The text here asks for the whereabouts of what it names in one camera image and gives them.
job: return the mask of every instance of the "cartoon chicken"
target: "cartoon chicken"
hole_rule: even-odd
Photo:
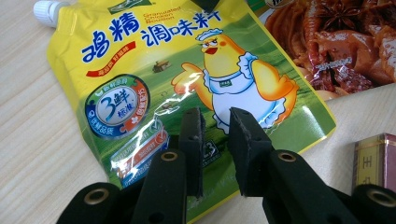
[[[263,128],[281,122],[294,108],[296,82],[257,56],[243,50],[220,29],[196,37],[202,42],[205,68],[183,63],[172,80],[175,93],[196,91],[202,103],[214,111],[217,127],[228,134],[230,108],[249,111]]]

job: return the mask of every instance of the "braised meat picture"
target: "braised meat picture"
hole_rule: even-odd
[[[396,0],[296,0],[264,25],[317,91],[396,82]]]

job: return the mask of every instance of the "star anise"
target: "star anise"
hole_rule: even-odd
[[[359,15],[361,13],[360,7],[348,7],[345,8],[344,3],[341,0],[338,0],[332,7],[323,5],[323,12],[318,14],[318,17],[321,18],[329,18],[324,24],[324,30],[330,30],[331,28],[335,29],[350,29],[356,30],[355,22],[353,21],[353,17]]]

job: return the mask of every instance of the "white spout cap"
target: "white spout cap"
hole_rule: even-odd
[[[67,7],[70,4],[67,2],[57,2],[57,1],[38,1],[35,3],[33,12],[35,17],[43,24],[50,27],[56,27],[58,24],[59,9],[61,7]]]

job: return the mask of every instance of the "metal grommet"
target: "metal grommet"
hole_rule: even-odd
[[[107,189],[93,189],[84,197],[84,202],[90,205],[95,205],[103,202],[109,195]]]
[[[161,159],[163,159],[163,161],[175,161],[177,159],[177,153],[176,152],[164,152],[161,155]]]
[[[382,192],[377,189],[369,189],[367,190],[367,196],[369,198],[386,207],[396,207],[396,199],[390,197],[387,193]]]
[[[277,156],[282,160],[282,161],[296,161],[296,157],[287,153],[287,152],[281,152],[279,154],[277,154]]]

